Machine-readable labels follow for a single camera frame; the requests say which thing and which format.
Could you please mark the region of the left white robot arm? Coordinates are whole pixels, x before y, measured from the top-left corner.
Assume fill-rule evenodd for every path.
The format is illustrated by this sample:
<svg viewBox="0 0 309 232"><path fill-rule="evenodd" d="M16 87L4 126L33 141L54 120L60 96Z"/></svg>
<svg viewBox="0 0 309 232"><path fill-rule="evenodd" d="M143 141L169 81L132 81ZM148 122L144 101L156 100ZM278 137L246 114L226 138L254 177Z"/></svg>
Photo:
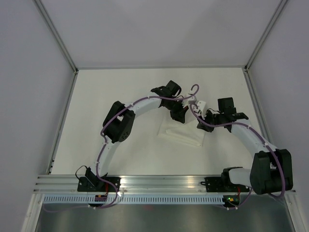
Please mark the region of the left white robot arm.
<svg viewBox="0 0 309 232"><path fill-rule="evenodd" d="M104 139L103 147L90 171L88 185L94 191L101 191L105 187L103 176L107 174L108 166L116 148L131 134L134 120L137 117L156 108L164 107L169 110L172 120L185 123L185 114L188 107L183 106L182 99L176 99L181 93L181 87L173 81L166 86L153 88L150 95L142 97L132 103L124 104L120 101L111 106L101 131Z"/></svg>

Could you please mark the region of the white cloth napkin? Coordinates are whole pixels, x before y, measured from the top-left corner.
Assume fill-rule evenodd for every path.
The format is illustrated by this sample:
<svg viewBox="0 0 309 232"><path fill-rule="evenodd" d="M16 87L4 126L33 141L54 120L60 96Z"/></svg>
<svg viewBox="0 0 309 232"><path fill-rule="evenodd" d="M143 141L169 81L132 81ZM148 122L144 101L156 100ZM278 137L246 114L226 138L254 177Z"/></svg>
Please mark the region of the white cloth napkin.
<svg viewBox="0 0 309 232"><path fill-rule="evenodd" d="M166 117L160 125L158 137L186 145L202 147L205 131L197 128L197 121L195 120L182 124Z"/></svg>

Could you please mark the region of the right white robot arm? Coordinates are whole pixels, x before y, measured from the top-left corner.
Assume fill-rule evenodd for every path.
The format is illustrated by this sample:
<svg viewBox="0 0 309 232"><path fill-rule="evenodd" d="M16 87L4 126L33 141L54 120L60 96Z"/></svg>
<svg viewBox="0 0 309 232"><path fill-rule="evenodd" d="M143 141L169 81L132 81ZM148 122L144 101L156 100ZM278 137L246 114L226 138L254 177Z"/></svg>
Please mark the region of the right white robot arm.
<svg viewBox="0 0 309 232"><path fill-rule="evenodd" d="M222 171L220 184L226 191L237 185L251 188L256 194L283 197L293 188L292 156L287 149L279 149L266 140L251 124L249 117L238 113L233 98L218 99L218 111L208 109L202 114L195 103L190 105L198 120L197 128L213 132L225 128L241 141L251 154L253 161L249 169L229 167Z"/></svg>

